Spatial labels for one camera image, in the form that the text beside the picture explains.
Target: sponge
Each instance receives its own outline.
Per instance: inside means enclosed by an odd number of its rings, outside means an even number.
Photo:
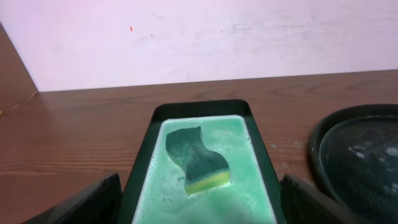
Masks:
[[[227,161],[203,145],[200,126],[168,133],[166,151],[171,160],[184,170],[188,195],[229,182]]]

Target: black plastic container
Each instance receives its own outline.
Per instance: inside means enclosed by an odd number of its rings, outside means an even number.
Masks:
[[[361,105],[332,113],[311,140],[319,188],[374,223],[397,223],[397,146],[398,105]]]
[[[167,119],[226,115],[244,118],[275,218],[278,223],[284,221],[279,199],[279,182],[248,103],[243,100],[220,100],[171,103],[156,108],[123,192],[119,224],[132,222],[161,124]]]

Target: wooden table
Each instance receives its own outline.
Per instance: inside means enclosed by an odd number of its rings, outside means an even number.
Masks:
[[[0,118],[0,223],[19,223],[118,172],[122,186],[155,108],[243,99],[278,178],[315,185],[307,141],[349,106],[398,103],[398,70],[40,93]]]

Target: tray rim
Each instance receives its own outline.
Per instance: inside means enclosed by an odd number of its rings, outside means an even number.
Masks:
[[[329,114],[316,126],[310,140],[310,168],[319,189],[338,203],[346,206],[330,184],[327,173],[323,171],[320,159],[320,144],[325,134],[342,122],[351,119],[366,118],[368,116],[398,116],[398,105],[395,104],[370,104],[344,108]]]
[[[275,219],[277,223],[285,221],[279,198],[279,181],[249,104],[244,100],[215,100],[167,103],[156,107],[124,188],[118,224],[132,223],[162,122],[167,119],[225,115],[243,117]]]

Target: white wall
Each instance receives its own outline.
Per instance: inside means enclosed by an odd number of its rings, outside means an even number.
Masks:
[[[0,20],[40,91],[398,68],[397,0],[0,0]]]

